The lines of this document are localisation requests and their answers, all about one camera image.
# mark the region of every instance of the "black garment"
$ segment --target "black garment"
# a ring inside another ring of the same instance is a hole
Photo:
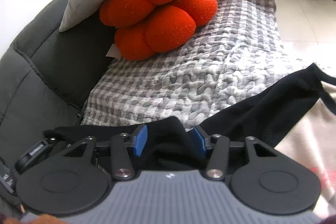
[[[221,134],[231,141],[243,141],[254,136],[275,147],[293,126],[321,98],[336,114],[336,103],[324,91],[321,81],[336,85],[336,79],[323,73],[315,64],[292,73],[260,94],[228,107],[200,126],[208,135]],[[60,135],[70,143],[85,136],[95,136],[98,141],[109,140],[122,132],[132,133],[137,125],[125,127],[59,127],[44,132],[46,137]],[[148,141],[143,154],[134,163],[140,170],[204,169],[206,161],[198,156],[191,141],[176,117],[147,123]],[[100,163],[110,169],[108,157]]]

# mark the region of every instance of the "white fabric tag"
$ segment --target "white fabric tag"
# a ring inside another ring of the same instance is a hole
[[[118,47],[113,43],[109,51],[106,54],[107,57],[114,57],[120,60],[122,58],[121,52]]]

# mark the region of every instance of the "plaid fabric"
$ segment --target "plaid fabric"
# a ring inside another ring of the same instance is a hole
[[[120,126],[178,117],[191,128],[305,65],[283,52],[275,0],[218,0],[182,47],[141,62],[113,60],[82,124]]]

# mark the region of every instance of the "red flower-shaped cushion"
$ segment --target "red flower-shaped cushion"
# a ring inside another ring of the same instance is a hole
[[[136,61],[181,46],[216,11],[217,0],[105,0],[100,20],[118,27],[116,46]]]

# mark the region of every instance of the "triangular cutout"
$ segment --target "triangular cutout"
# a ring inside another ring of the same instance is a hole
[[[82,157],[86,149],[86,143],[82,143],[70,152],[66,153],[63,157]]]
[[[277,156],[259,143],[255,143],[253,144],[253,146],[254,146],[254,150],[258,157],[276,157]]]

